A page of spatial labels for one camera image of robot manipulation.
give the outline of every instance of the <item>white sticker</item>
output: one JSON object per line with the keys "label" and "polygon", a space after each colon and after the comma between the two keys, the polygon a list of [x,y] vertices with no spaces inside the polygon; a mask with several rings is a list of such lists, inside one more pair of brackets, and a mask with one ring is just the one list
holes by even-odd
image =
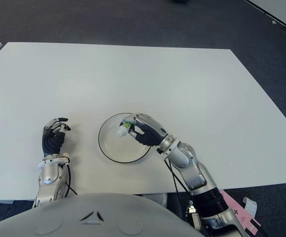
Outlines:
{"label": "white sticker", "polygon": [[244,197],[243,203],[246,203],[245,210],[255,218],[256,211],[257,211],[257,202],[254,200],[249,199],[248,197]]}

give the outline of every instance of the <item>white table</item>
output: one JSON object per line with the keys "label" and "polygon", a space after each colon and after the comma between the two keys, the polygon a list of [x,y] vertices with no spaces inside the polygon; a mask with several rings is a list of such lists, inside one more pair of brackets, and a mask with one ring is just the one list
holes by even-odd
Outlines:
{"label": "white table", "polygon": [[98,146],[110,116],[143,112],[189,143],[221,189],[286,182],[286,118],[226,49],[8,43],[0,51],[0,199],[34,199],[43,126],[69,118],[79,193],[173,192],[155,149],[119,164]]}

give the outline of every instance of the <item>silver metal arm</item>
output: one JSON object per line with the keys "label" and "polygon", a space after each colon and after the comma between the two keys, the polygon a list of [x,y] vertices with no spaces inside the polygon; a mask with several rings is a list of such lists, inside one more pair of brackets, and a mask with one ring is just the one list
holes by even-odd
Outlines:
{"label": "silver metal arm", "polygon": [[189,144],[182,143],[174,136],[168,135],[161,142],[157,151],[164,159],[168,158],[180,172],[194,197],[193,201],[202,223],[209,230],[214,231],[234,226],[240,236],[248,237],[233,210],[228,207],[218,191],[212,176],[206,167],[198,161],[194,149]]}
{"label": "silver metal arm", "polygon": [[64,198],[68,189],[66,186],[68,172],[64,166],[68,165],[69,162],[68,153],[64,153],[63,156],[59,154],[48,155],[42,160],[38,166],[41,169],[38,180],[39,191],[33,207]]}

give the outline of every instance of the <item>pink paper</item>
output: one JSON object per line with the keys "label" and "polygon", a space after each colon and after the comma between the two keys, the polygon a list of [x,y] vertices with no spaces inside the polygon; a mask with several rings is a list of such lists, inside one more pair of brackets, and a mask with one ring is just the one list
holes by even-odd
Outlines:
{"label": "pink paper", "polygon": [[261,226],[241,205],[238,204],[229,194],[224,190],[220,190],[221,194],[224,197],[227,205],[230,206],[235,216],[238,218],[242,224],[244,230],[247,228],[254,236],[256,235],[258,229],[250,222],[253,219],[259,226]]}

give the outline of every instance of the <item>white object in hand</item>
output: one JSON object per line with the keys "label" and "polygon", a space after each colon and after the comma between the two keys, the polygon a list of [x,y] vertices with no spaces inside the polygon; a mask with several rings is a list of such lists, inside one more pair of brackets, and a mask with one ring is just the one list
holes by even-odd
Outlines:
{"label": "white object in hand", "polygon": [[121,125],[119,129],[117,130],[117,132],[115,133],[115,136],[120,138],[120,137],[127,135],[130,127],[131,127],[131,123],[129,122]]}

